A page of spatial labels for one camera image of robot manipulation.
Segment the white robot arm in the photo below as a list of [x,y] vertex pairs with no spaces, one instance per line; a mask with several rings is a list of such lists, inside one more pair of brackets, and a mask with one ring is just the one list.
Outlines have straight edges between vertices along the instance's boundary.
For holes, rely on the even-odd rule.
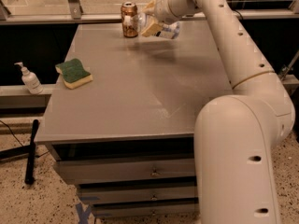
[[291,132],[295,109],[226,0],[152,0],[149,33],[203,12],[232,94],[200,111],[194,160],[201,224],[281,224],[271,149]]

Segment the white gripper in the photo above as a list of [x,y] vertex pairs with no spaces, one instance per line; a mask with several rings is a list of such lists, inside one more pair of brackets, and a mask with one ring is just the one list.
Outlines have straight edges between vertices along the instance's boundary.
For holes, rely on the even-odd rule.
[[186,15],[194,15],[200,11],[193,0],[151,0],[142,9],[146,16],[141,22],[140,34],[144,37],[155,35],[163,29],[161,22],[172,24]]

